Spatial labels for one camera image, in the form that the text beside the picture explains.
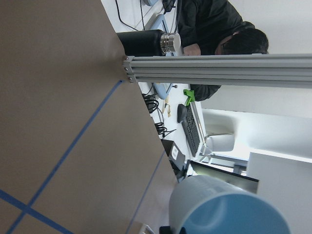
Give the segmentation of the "light blue cup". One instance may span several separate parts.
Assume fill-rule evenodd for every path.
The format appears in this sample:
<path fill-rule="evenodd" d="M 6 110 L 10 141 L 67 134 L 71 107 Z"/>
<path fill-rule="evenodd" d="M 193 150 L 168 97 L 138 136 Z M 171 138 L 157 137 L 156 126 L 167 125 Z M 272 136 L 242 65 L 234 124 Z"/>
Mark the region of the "light blue cup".
<path fill-rule="evenodd" d="M 174 234 L 289 234 L 281 212 L 259 196 L 219 179 L 196 175 L 181 181 L 169 202 Z"/>

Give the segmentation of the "black computer mouse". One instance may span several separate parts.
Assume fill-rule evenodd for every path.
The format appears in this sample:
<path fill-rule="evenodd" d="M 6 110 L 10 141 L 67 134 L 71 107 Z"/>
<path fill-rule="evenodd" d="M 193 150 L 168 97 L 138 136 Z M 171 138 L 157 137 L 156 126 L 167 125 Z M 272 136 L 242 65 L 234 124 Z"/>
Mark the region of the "black computer mouse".
<path fill-rule="evenodd" d="M 179 104 L 177 107 L 177 123 L 182 123 L 186 119 L 187 108 L 183 104 Z"/>

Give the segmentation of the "blue teach pendant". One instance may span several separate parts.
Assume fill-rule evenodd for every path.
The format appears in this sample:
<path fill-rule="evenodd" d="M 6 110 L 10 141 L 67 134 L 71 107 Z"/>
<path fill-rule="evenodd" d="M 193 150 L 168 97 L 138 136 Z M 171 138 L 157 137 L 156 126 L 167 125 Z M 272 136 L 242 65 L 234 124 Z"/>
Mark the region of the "blue teach pendant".
<path fill-rule="evenodd" d="M 159 29 L 163 32 L 169 33 L 168 25 L 165 19 L 165 8 L 161 0 L 144 0 L 143 1 L 153 13 L 147 13 L 147 22 L 144 23 L 143 30 L 156 30 Z"/>
<path fill-rule="evenodd" d="M 153 83 L 153 88 L 156 95 L 162 100 L 167 98 L 172 87 L 172 83 Z"/>

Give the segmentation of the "black keyboard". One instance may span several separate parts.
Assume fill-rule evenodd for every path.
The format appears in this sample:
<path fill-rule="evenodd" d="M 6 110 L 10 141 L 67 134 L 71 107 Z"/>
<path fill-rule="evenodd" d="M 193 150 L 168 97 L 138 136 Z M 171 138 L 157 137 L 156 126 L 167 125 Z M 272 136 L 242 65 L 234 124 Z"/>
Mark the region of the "black keyboard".
<path fill-rule="evenodd" d="M 191 153 L 193 157 L 196 157 L 196 154 L 201 147 L 201 140 L 197 130 L 197 125 L 193 112 L 191 109 L 187 109 L 187 114 L 185 120 L 182 122 L 182 127 L 189 144 Z"/>

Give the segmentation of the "green plastic clamp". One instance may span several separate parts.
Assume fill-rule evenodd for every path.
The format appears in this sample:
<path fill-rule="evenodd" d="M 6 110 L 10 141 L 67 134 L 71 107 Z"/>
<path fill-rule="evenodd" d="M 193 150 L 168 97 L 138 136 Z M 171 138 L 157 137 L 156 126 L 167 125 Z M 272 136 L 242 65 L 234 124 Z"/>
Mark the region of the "green plastic clamp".
<path fill-rule="evenodd" d="M 187 99 L 185 101 L 185 106 L 189 106 L 191 102 L 195 101 L 195 93 L 194 90 L 188 90 L 184 89 L 183 94 L 187 96 Z"/>

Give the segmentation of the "black thermos bottle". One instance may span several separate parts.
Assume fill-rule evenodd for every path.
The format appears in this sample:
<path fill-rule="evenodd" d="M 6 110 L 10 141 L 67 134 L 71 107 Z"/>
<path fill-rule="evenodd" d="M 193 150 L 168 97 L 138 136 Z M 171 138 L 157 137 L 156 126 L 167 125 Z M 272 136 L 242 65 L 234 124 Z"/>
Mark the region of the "black thermos bottle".
<path fill-rule="evenodd" d="M 165 56 L 181 47 L 178 33 L 166 33 L 159 29 L 117 33 L 125 55 L 134 57 Z"/>

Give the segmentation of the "person in dark jacket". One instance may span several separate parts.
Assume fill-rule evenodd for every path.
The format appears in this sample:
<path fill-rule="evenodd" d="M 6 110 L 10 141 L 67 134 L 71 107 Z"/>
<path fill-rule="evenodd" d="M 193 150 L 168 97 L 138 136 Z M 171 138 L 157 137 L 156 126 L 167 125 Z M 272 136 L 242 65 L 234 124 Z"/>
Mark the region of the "person in dark jacket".
<path fill-rule="evenodd" d="M 183 0 L 179 4 L 178 33 L 183 54 L 267 54 L 264 32 L 244 21 L 227 0 Z"/>

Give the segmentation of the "black monitor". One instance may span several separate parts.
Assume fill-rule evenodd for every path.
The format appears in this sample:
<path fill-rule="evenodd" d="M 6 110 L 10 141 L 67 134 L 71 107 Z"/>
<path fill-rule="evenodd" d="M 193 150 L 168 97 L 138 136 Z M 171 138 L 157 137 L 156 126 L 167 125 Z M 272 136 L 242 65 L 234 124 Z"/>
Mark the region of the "black monitor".
<path fill-rule="evenodd" d="M 204 165 L 202 163 L 190 161 L 192 169 L 197 175 L 205 175 L 217 178 L 229 184 L 235 185 L 245 191 L 256 194 L 259 180 L 248 176 L 239 175 L 233 172 L 227 172 L 222 169 Z"/>

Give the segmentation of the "aluminium frame post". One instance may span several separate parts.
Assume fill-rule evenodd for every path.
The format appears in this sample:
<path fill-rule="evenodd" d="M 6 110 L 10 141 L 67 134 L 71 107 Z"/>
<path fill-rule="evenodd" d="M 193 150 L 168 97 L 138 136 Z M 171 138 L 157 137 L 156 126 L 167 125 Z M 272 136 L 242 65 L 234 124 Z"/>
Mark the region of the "aluminium frame post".
<path fill-rule="evenodd" d="M 130 80 L 157 83 L 312 87 L 310 54 L 134 57 L 123 62 Z"/>

